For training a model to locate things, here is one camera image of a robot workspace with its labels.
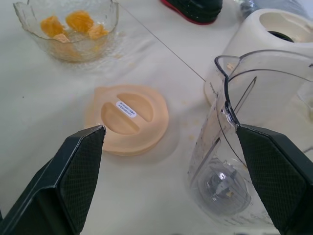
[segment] blender jar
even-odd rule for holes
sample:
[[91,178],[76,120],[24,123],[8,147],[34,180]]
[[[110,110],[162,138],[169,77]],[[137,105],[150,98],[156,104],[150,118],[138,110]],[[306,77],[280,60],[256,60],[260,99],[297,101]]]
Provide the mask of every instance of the blender jar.
[[[298,192],[310,188],[311,178],[301,179],[303,174],[297,174],[301,167],[296,171],[289,166],[284,147],[267,141],[277,136],[290,141],[287,146],[296,152],[292,157],[304,159],[309,169],[306,173],[313,172],[307,151],[313,146],[313,124],[306,104],[297,95],[305,84],[312,84],[313,59],[261,50],[242,57],[219,56],[215,64],[216,75],[225,77],[224,85],[191,158],[188,181],[192,197],[206,214],[224,225],[274,225],[284,233],[294,222],[294,205],[305,198]],[[243,130],[255,130],[259,137],[243,138]],[[275,207],[279,201],[287,205],[283,212],[285,207]]]

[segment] blender lid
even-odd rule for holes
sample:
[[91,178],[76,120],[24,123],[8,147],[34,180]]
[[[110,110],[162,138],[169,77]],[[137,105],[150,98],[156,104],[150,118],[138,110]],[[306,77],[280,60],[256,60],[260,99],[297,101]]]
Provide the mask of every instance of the blender lid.
[[123,156],[153,148],[168,122],[164,97],[149,87],[135,85],[96,88],[85,117],[86,127],[106,126],[103,150]]

